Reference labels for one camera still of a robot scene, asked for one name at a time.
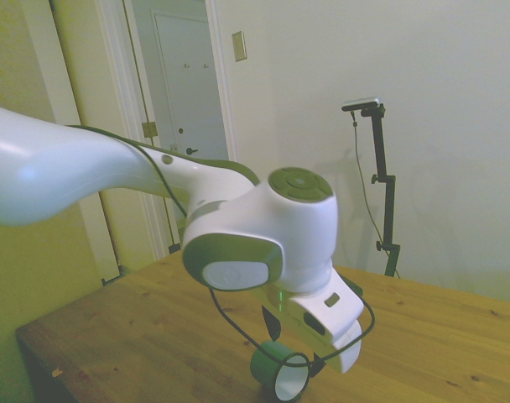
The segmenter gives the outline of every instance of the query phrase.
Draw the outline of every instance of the cable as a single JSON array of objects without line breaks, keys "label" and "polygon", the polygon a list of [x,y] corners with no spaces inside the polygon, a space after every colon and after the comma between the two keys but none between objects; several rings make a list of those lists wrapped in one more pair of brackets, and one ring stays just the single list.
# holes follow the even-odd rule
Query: cable
[{"label": "cable", "polygon": [[266,355],[269,359],[272,359],[275,363],[278,363],[280,365],[283,365],[285,367],[293,367],[293,368],[301,368],[301,367],[309,367],[309,366],[312,366],[312,365],[316,365],[316,364],[320,364],[320,363],[324,363],[325,361],[327,361],[328,359],[333,359],[334,357],[336,357],[337,355],[345,352],[348,348],[352,347],[354,344],[356,344],[357,342],[359,342],[362,338],[364,338],[368,333],[371,332],[372,328],[374,327],[374,324],[376,323],[376,317],[374,316],[374,311],[372,310],[371,306],[369,304],[367,304],[367,302],[365,300],[363,300],[363,298],[361,298],[360,296],[357,296],[360,300],[362,300],[362,303],[363,305],[368,309],[369,313],[371,314],[371,324],[369,325],[369,327],[367,328],[367,330],[365,330],[365,332],[363,332],[362,334],[360,334],[357,338],[353,339],[351,342],[349,342],[345,347],[343,348],[340,348],[338,350],[336,350],[335,352],[331,353],[331,354],[328,354],[326,355],[325,357],[321,357],[321,358],[318,358],[318,359],[313,359],[313,360],[310,360],[310,361],[307,361],[306,363],[300,363],[300,364],[293,364],[293,363],[288,363],[286,361],[282,361],[280,359],[277,359],[275,356],[273,356],[271,353],[269,353],[268,351],[266,351],[264,349],[263,346],[261,346],[260,344],[258,344],[252,337],[250,337],[246,332],[244,332],[224,311],[223,309],[221,308],[220,306],[220,303],[218,302],[218,300],[216,299],[216,294],[214,293],[214,291],[211,289],[211,296],[212,296],[212,300],[214,301],[214,304],[216,305],[216,308],[218,309],[218,311],[221,313],[221,315],[225,318],[226,321],[229,322],[229,324],[231,326],[233,326],[235,328],[235,330],[237,330],[237,332],[239,332],[241,335],[243,335],[243,337],[245,337],[248,342],[250,342],[252,345],[254,345],[257,350],[259,350],[261,353],[263,353],[264,355]]},{"label": "cable", "polygon": [[[356,121],[356,114],[354,111],[350,111],[350,114],[352,115],[352,122],[354,126],[354,141],[355,141],[355,149],[356,149],[356,162],[357,162],[357,169],[359,170],[359,176],[362,178],[362,189],[363,189],[363,200],[365,200],[365,206],[367,207],[367,212],[369,213],[369,217],[371,218],[372,225],[374,226],[374,229],[376,229],[376,232],[378,234],[378,239],[380,240],[380,243],[383,243],[382,241],[382,234],[380,234],[380,230],[378,229],[378,225],[376,225],[376,222],[374,221],[374,217],[371,213],[371,208],[369,207],[369,202],[367,199],[367,191],[365,189],[365,180],[363,178],[363,171],[362,171],[362,165],[359,163],[359,152],[357,151],[357,121]],[[389,257],[389,252],[387,250],[384,250],[386,255]],[[397,269],[395,268],[395,274],[400,279],[400,274],[398,273]]]},{"label": "cable", "polygon": [[[99,133],[99,134],[103,134],[107,137],[111,137],[113,139],[117,139],[125,144],[129,144],[129,145],[132,145],[135,149],[137,149],[141,154],[143,154],[147,160],[150,161],[151,165],[154,167],[154,169],[156,170],[156,172],[158,173],[159,177],[160,177],[160,180],[162,181],[162,183],[164,183],[164,186],[167,190],[167,192],[169,193],[169,195],[171,196],[171,198],[173,199],[173,201],[175,202],[175,204],[177,205],[177,207],[182,211],[182,213],[184,214],[185,217],[187,217],[187,213],[185,211],[185,209],[180,205],[180,202],[177,200],[177,198],[174,196],[173,192],[171,191],[171,188],[169,187],[169,184],[168,182],[165,180],[164,176],[162,175],[162,172],[160,171],[159,167],[156,165],[156,162],[154,162],[153,158],[147,153],[147,151],[145,151],[144,147],[146,146],[146,144],[142,144],[142,143],[139,143],[137,141],[134,141],[134,140],[131,140],[131,139],[126,139],[124,137],[121,137],[121,136],[118,136],[116,134],[113,134],[113,133],[110,133],[110,132],[107,132],[106,130],[101,130],[99,128],[92,128],[92,127],[88,127],[88,126],[71,126],[72,128],[83,128],[85,130],[90,130],[92,132],[95,132],[95,133]],[[365,300],[363,300],[363,298],[361,298],[360,296],[358,296],[358,298],[362,301],[363,305],[368,309],[369,313],[371,314],[371,324],[369,325],[369,327],[367,328],[367,330],[365,330],[362,334],[360,334],[357,338],[353,339],[351,342],[349,342],[346,346],[344,346],[343,348],[340,348],[338,350],[336,350],[335,352],[331,353],[331,354],[328,354],[326,355],[325,357],[322,357],[322,358],[317,358],[317,359],[313,359],[313,360],[308,360],[306,363],[300,363],[300,364],[294,364],[294,363],[288,363],[284,360],[281,360],[281,359],[278,359],[276,358],[275,356],[273,356],[271,353],[269,353],[268,351],[266,351],[264,349],[263,346],[261,346],[259,343],[257,343],[255,341],[255,339],[253,339],[251,336],[249,336],[246,332],[244,332],[242,330],[241,327],[239,327],[226,313],[225,311],[223,311],[223,308],[221,308],[221,305],[219,303],[219,301],[217,300],[216,298],[216,294],[214,293],[214,291],[209,288],[209,291],[211,293],[211,297],[212,297],[212,300],[214,301],[214,305],[216,306],[217,310],[220,312],[220,314],[225,318],[225,320],[232,326],[235,328],[235,330],[237,330],[237,332],[239,332],[241,335],[243,335],[243,337],[246,338],[246,340],[248,340],[248,342],[250,342],[253,346],[255,346],[261,353],[263,353],[266,357],[268,357],[269,359],[272,359],[274,362],[280,364],[280,365],[283,365],[283,366],[286,366],[286,367],[293,367],[293,368],[301,368],[301,367],[310,367],[312,365],[316,365],[316,364],[321,364],[321,363],[324,363],[325,361],[327,361],[328,359],[333,359],[334,357],[338,356],[339,354],[345,352],[348,348],[352,347],[354,344],[356,344],[357,342],[359,342],[361,339],[363,339],[371,330],[372,328],[374,327],[374,324],[376,322],[376,318],[374,316],[374,311],[372,310],[372,308],[367,304],[367,302]]]},{"label": "cable", "polygon": [[145,156],[145,158],[147,158],[147,160],[149,160],[149,162],[153,166],[154,170],[158,174],[160,180],[164,184],[165,189],[169,193],[169,196],[171,197],[171,200],[173,200],[174,204],[179,208],[179,210],[182,212],[182,214],[185,217],[187,216],[186,210],[183,208],[182,204],[180,204],[179,199],[177,199],[177,197],[174,195],[173,191],[169,187],[169,183],[165,180],[164,175],[162,174],[162,171],[156,165],[156,162],[154,162],[153,157],[151,157],[148,154],[148,152],[145,151],[144,147],[147,146],[146,144],[139,143],[138,141],[135,141],[135,140],[132,140],[132,139],[126,139],[126,138],[121,137],[121,136],[119,136],[117,134],[114,134],[114,133],[111,133],[111,132],[107,132],[106,130],[102,130],[100,128],[92,128],[90,126],[81,126],[81,125],[70,125],[69,127],[71,127],[71,128],[83,128],[85,130],[89,130],[91,132],[99,133],[99,134],[105,135],[107,137],[111,137],[113,139],[119,140],[119,141],[121,141],[121,142],[123,142],[125,144],[132,145],[137,151],[139,151],[141,154],[143,154]]}]

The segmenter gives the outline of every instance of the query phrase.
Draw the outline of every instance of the door hinge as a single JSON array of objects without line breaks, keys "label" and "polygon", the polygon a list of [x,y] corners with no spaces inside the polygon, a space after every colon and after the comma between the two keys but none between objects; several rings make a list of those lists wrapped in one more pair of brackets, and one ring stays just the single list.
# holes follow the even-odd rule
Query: door hinge
[{"label": "door hinge", "polygon": [[143,136],[146,139],[158,136],[158,130],[156,129],[156,122],[145,122],[141,123],[143,127]]}]

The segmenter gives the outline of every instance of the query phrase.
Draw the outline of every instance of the white door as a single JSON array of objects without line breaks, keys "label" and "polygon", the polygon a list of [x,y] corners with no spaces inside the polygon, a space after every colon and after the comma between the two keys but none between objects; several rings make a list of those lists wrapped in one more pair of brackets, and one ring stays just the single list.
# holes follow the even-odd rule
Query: white door
[{"label": "white door", "polygon": [[154,16],[179,152],[196,158],[227,160],[208,23],[160,13]]}]

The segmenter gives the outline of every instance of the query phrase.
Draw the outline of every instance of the coat hooks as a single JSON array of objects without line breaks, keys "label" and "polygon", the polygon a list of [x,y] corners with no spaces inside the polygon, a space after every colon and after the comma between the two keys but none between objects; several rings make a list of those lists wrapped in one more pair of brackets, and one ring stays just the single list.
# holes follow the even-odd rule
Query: coat hooks
[{"label": "coat hooks", "polygon": [[[204,64],[203,64],[203,68],[204,68],[204,69],[208,69],[210,66],[211,66],[211,65],[207,65],[206,63],[204,63]],[[189,64],[189,63],[185,63],[184,68],[185,68],[185,69],[190,68],[190,64]]]}]

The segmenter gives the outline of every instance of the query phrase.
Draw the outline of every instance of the black cable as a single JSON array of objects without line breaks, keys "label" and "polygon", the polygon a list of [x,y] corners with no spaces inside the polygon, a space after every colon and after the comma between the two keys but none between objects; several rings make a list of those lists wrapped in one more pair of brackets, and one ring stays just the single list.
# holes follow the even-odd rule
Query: black cable
[{"label": "black cable", "polygon": [[[83,128],[85,130],[90,130],[92,132],[95,132],[95,133],[99,133],[99,134],[103,134],[107,137],[111,137],[113,139],[117,139],[119,141],[122,141],[123,143],[125,144],[129,144],[129,145],[132,145],[135,149],[137,149],[140,153],[142,153],[146,158],[147,160],[150,161],[151,165],[154,167],[154,169],[156,170],[156,172],[158,173],[159,177],[160,177],[160,180],[164,183],[164,186],[167,190],[167,192],[169,193],[169,195],[171,196],[171,198],[173,199],[173,201],[175,202],[175,204],[177,205],[177,207],[182,211],[182,213],[184,214],[185,217],[187,217],[187,213],[185,211],[185,209],[182,207],[182,205],[180,205],[180,202],[177,200],[177,198],[174,196],[173,192],[171,191],[171,188],[169,187],[169,184],[168,182],[165,180],[164,176],[162,175],[162,172],[160,171],[160,168],[156,165],[156,162],[154,162],[153,158],[147,153],[147,151],[145,151],[144,147],[146,146],[146,144],[143,144],[143,143],[139,143],[137,141],[134,141],[134,140],[131,140],[131,139],[126,139],[124,137],[121,137],[121,136],[118,136],[114,133],[110,133],[110,132],[107,132],[106,130],[101,130],[99,128],[92,128],[92,127],[88,127],[88,126],[71,126],[72,128]],[[317,359],[313,359],[313,360],[308,360],[306,363],[300,363],[300,364],[294,364],[294,363],[288,363],[286,361],[283,361],[281,359],[278,359],[276,358],[275,356],[273,356],[271,353],[269,353],[268,351],[266,351],[264,349],[263,346],[261,346],[259,343],[257,343],[251,336],[249,336],[246,332],[244,332],[242,330],[241,327],[239,327],[224,311],[223,311],[223,308],[221,308],[221,305],[220,303],[218,302],[217,298],[216,298],[216,294],[214,293],[214,291],[209,288],[209,291],[211,292],[211,297],[212,297],[212,300],[214,301],[214,305],[216,305],[216,308],[217,310],[221,313],[221,315],[225,318],[225,320],[232,326],[234,327],[237,332],[239,332],[241,335],[243,335],[243,337],[246,338],[246,340],[248,340],[248,342],[250,342],[253,346],[255,346],[261,353],[263,353],[266,357],[268,357],[269,359],[272,359],[274,362],[280,364],[280,365],[283,365],[283,366],[286,366],[286,367],[293,367],[293,368],[301,368],[301,367],[309,367],[309,366],[312,366],[312,365],[316,365],[316,364],[321,364],[321,363],[324,363],[325,361],[327,361],[328,359],[333,359],[334,357],[338,356],[339,354],[345,352],[348,348],[352,347],[354,344],[356,344],[357,342],[359,342],[361,339],[363,339],[371,330],[372,328],[374,327],[374,323],[376,322],[376,318],[374,316],[374,311],[372,310],[372,308],[367,304],[367,302],[365,300],[363,300],[363,298],[361,298],[360,296],[357,296],[363,303],[363,305],[368,309],[369,313],[371,314],[371,324],[369,325],[369,327],[367,328],[367,330],[365,330],[365,332],[363,332],[362,334],[360,334],[357,338],[355,338],[354,340],[352,340],[351,342],[349,342],[346,346],[344,346],[343,348],[340,348],[338,350],[336,350],[335,352],[331,353],[331,354],[328,354],[326,355],[325,357],[321,357],[321,358],[317,358]]]},{"label": "black cable", "polygon": [[165,189],[169,193],[169,196],[171,197],[171,200],[173,200],[174,204],[179,208],[179,210],[182,212],[182,214],[185,217],[187,216],[186,210],[183,208],[182,204],[180,204],[179,199],[177,199],[177,197],[174,195],[173,191],[169,187],[169,183],[165,180],[164,175],[162,174],[162,171],[156,165],[156,162],[154,162],[153,157],[151,157],[148,154],[148,152],[145,151],[144,147],[147,146],[146,144],[139,143],[138,141],[135,141],[135,140],[132,140],[132,139],[126,139],[126,138],[121,137],[121,136],[119,136],[117,134],[114,134],[114,133],[111,133],[111,132],[107,132],[106,130],[102,130],[100,128],[92,128],[90,126],[80,126],[80,125],[71,125],[69,127],[71,127],[71,128],[83,128],[85,130],[89,130],[91,132],[103,134],[103,135],[105,135],[107,137],[111,137],[113,139],[119,140],[119,141],[121,141],[121,142],[123,142],[125,144],[132,145],[137,151],[139,151],[141,154],[143,154],[145,156],[145,158],[147,158],[147,160],[149,160],[149,162],[153,166],[154,170],[156,171],[156,173],[160,177],[160,180],[164,184]]},{"label": "black cable", "polygon": [[320,363],[324,363],[325,361],[327,361],[328,359],[333,359],[334,357],[336,357],[337,355],[345,352],[348,348],[352,347],[354,344],[356,344],[357,342],[359,342],[362,338],[364,338],[371,330],[372,328],[374,327],[374,324],[376,322],[376,317],[374,316],[374,311],[372,310],[371,306],[369,304],[367,304],[367,302],[361,298],[360,296],[357,296],[360,300],[362,300],[363,302],[363,305],[368,309],[369,313],[371,314],[371,324],[369,325],[369,327],[367,328],[367,330],[365,330],[365,332],[363,332],[362,334],[360,334],[357,338],[353,339],[351,342],[349,342],[345,347],[343,348],[340,348],[336,351],[334,351],[333,353],[331,354],[328,354],[326,355],[325,357],[321,357],[321,358],[318,358],[318,359],[313,359],[313,360],[310,360],[310,361],[307,361],[306,363],[300,363],[300,364],[294,364],[294,363],[288,363],[286,361],[283,361],[281,359],[278,359],[276,358],[275,356],[273,356],[271,353],[269,353],[268,351],[266,351],[264,349],[263,346],[261,346],[259,343],[257,343],[251,336],[249,336],[246,332],[244,332],[242,330],[241,327],[239,327],[224,311],[223,309],[221,308],[218,300],[216,299],[216,294],[214,293],[214,291],[212,289],[210,289],[211,291],[211,296],[212,296],[212,300],[214,301],[214,304],[216,305],[216,308],[218,309],[218,311],[221,313],[221,315],[225,318],[226,321],[229,322],[229,324],[231,326],[233,326],[237,332],[239,332],[241,335],[243,335],[243,337],[246,338],[246,340],[248,340],[248,342],[250,342],[252,345],[254,345],[257,350],[259,350],[261,353],[263,353],[264,355],[266,355],[269,359],[272,359],[275,363],[278,363],[280,365],[283,365],[285,367],[293,367],[293,368],[301,368],[301,367],[309,367],[311,365],[315,365],[315,364],[320,364]]}]

